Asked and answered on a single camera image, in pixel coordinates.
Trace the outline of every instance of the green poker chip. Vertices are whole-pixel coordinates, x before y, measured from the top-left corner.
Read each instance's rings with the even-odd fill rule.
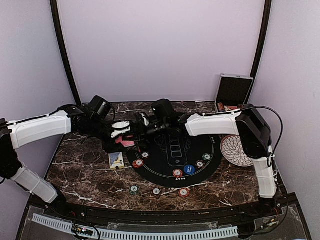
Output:
[[[202,155],[202,159],[205,161],[209,161],[211,159],[211,155],[209,153],[205,153]]]
[[[130,187],[130,194],[137,195],[139,194],[139,187],[137,185],[133,185]]]

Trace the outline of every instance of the white arm segment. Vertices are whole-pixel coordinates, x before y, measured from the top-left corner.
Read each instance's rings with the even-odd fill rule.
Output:
[[[201,116],[194,114],[190,116],[185,127],[190,136],[205,134],[233,134],[239,135],[236,124],[236,117],[240,112],[230,114],[215,114],[211,116]],[[267,157],[251,159],[254,165],[256,178],[259,184],[259,195],[261,198],[272,199],[277,191],[275,173],[272,167],[268,167]]]
[[[41,139],[70,133],[71,119],[67,115],[65,111],[58,111],[51,116],[47,115],[47,117],[8,126],[8,129],[12,130],[10,137],[13,148],[18,149]]]
[[[16,175],[11,180],[29,190],[31,194],[35,194],[43,201],[51,204],[58,196],[56,189],[47,181],[32,172],[22,163],[23,167],[19,168]]]
[[[240,112],[235,113],[233,111],[230,114],[201,116],[196,113],[188,118],[185,127],[190,136],[205,134],[239,135],[236,117],[240,114]]]
[[[8,129],[12,130],[10,137],[13,148],[18,149],[41,139],[70,133],[71,119],[67,115],[65,111],[58,111],[53,115],[18,124],[16,124],[17,121],[10,121],[9,124],[15,123],[8,126]],[[46,203],[51,204],[58,196],[56,189],[49,182],[29,170],[25,164],[22,163],[22,165],[23,167],[18,169],[11,180],[29,190],[31,194],[35,194]]]
[[[256,178],[258,179],[259,195],[263,199],[272,199],[276,195],[277,186],[275,182],[276,173],[273,167],[268,167],[267,157],[259,159],[251,158]]]

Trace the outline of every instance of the marble table surface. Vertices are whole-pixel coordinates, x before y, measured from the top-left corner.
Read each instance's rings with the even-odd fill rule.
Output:
[[[150,102],[114,103],[116,120],[133,120],[134,113],[152,114]],[[173,102],[178,112],[212,113],[213,102]],[[124,154],[125,168],[110,170],[101,141],[80,133],[67,134],[46,180],[56,185],[67,201],[84,206],[135,211],[189,211],[237,206],[258,201],[258,182],[253,166],[238,167],[224,158],[217,171],[200,184],[189,186],[190,195],[179,189],[155,185],[138,175]],[[139,194],[131,195],[130,186]],[[160,196],[153,189],[161,190]]]

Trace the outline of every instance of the white wall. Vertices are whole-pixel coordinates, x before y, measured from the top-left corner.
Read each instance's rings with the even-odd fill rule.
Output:
[[[298,196],[313,239],[320,239],[320,1],[273,1],[251,102],[282,116],[276,161],[288,190]],[[273,140],[276,120],[271,120]]]
[[[0,118],[20,120],[73,103],[56,40],[50,1],[0,2]],[[18,150],[19,159],[44,176],[60,137]],[[29,194],[0,185],[0,238],[14,240]]]
[[[249,75],[264,0],[60,0],[83,102],[209,100],[221,73]]]

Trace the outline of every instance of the decorative plate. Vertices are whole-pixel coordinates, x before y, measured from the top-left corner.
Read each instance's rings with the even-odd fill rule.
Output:
[[[222,140],[220,148],[225,159],[234,165],[239,167],[250,167],[254,164],[245,154],[239,136],[226,136]]]

